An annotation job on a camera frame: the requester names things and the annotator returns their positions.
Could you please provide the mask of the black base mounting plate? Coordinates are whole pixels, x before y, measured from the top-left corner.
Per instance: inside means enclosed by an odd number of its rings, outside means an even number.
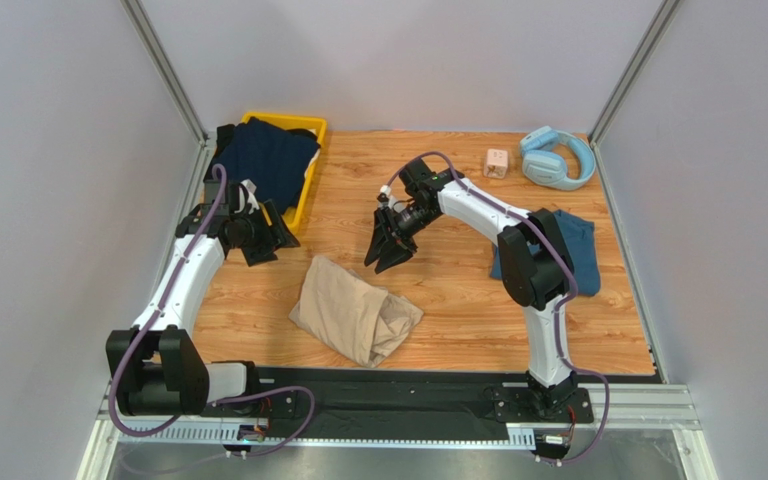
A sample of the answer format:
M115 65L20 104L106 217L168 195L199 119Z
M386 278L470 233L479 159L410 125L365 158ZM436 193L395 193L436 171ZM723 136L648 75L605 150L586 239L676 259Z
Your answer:
M303 439L490 441L509 423L565 429L592 426L590 398L578 389L561 409L533 409L524 373L259 367L257 391L290 387L266 400L206 407L205 417L262 415L268 432Z

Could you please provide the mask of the navy blue t-shirt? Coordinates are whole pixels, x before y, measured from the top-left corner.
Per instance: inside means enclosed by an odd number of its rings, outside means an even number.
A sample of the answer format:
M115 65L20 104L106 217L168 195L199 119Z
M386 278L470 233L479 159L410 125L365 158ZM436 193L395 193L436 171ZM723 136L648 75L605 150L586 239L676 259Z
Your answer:
M313 133L285 130L254 117L217 129L211 163L223 165L230 182L252 181L257 198L271 199L283 214L298 204L307 169L319 150Z

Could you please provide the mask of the light blue headphones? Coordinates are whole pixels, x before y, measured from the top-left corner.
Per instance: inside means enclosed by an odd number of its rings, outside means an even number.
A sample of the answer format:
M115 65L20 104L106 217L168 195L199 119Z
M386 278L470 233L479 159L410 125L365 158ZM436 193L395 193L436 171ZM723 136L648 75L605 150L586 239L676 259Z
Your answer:
M554 149L570 150L579 164L579 176L569 175L565 159ZM550 126L543 126L519 142L522 172L533 183L560 191L574 191L586 185L596 172L596 157L581 138Z

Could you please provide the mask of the small pink cube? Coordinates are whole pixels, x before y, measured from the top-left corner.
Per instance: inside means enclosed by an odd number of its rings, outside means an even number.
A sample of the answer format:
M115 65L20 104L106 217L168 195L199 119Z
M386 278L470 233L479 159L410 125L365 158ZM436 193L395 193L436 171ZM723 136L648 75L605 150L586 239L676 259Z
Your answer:
M491 179L504 179L509 164L509 154L506 150L488 149L483 162L483 175Z

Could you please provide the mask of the left aluminium corner post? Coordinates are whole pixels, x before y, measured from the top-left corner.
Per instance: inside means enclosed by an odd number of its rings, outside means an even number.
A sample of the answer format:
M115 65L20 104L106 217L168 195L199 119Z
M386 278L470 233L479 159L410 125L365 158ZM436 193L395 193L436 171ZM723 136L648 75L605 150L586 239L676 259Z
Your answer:
M170 57L153 26L143 2L139 0L121 0L120 3L146 48L186 127L195 138L195 141L200 146L204 146L208 140L208 133L199 115L196 113L189 96L185 92L184 86L172 65Z

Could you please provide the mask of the teal folded t-shirt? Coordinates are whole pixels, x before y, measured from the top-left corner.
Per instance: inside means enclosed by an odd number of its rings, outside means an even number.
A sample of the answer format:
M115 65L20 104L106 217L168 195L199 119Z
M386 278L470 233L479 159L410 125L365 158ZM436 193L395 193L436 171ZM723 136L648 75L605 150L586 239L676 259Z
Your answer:
M567 212L546 209L528 215L572 273L580 296L601 288L594 224ZM516 303L542 310L550 300L570 291L567 275L540 237L527 225L506 227L497 236L491 277L503 282Z

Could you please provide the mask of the aluminium corner post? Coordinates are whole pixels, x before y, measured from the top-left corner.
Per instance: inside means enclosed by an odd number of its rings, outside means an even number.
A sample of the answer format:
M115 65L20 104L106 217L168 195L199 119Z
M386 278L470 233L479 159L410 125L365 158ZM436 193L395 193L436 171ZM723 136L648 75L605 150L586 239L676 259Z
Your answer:
M656 13L601 110L595 125L588 134L592 147L597 147L606 136L629 91L633 88L654 50L669 29L682 4L682 0L663 0L660 2Z
M172 65L170 57L153 26L143 2L139 0L121 0L120 3L146 48L186 127L195 138L195 141L200 146L204 146L208 140L208 133L199 115L196 113L189 96L185 92L184 86Z

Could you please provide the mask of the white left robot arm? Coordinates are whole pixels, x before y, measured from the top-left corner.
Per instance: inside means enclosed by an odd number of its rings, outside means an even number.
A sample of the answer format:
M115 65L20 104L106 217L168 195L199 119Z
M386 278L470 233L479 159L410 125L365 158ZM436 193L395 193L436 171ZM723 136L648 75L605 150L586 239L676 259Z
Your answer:
M248 265L277 258L299 241L273 201L238 211L222 204L215 214L195 207L175 230L174 253L142 314L106 341L114 398L127 416L198 415L207 405L240 397L257 383L250 361L207 364L191 338L206 291L230 251Z

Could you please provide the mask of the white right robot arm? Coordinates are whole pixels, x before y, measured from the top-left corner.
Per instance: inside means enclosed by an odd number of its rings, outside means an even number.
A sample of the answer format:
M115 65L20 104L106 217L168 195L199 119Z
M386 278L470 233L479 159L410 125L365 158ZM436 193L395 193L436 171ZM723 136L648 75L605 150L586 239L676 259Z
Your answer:
M423 157L393 177L402 182L409 199L397 199L391 183L381 186L365 265L382 273L412 259L418 250L415 235L442 216L482 234L496 248L506 292L523 309L532 407L543 415L561 409L577 389L562 329L564 304L576 290L572 261L554 215L546 209L513 207L452 165L432 171Z

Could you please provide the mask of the beige t-shirt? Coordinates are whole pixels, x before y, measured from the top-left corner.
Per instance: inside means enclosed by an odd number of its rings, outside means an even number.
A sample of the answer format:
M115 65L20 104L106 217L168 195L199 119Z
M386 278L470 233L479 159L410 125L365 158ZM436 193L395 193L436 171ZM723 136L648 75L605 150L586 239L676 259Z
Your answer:
M289 319L337 353L376 368L407 339L424 311L325 256L311 261Z

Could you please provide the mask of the right aluminium corner post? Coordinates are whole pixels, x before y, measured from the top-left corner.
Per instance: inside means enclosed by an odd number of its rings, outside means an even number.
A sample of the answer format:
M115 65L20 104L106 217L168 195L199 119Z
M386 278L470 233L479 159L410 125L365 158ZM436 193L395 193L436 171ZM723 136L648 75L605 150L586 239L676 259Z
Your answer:
M629 91L633 88L654 50L669 29L682 4L682 0L663 0L660 2L656 13L601 110L595 125L588 134L592 147L597 147L606 136Z

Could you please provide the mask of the yellow plastic bin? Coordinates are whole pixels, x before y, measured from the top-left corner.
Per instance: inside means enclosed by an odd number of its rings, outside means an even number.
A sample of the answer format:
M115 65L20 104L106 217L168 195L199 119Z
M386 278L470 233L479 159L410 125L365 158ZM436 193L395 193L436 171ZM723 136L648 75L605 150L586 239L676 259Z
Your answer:
M327 121L318 117L249 112L216 129L212 164L229 180L249 180L259 200L271 200L290 231L300 230Z

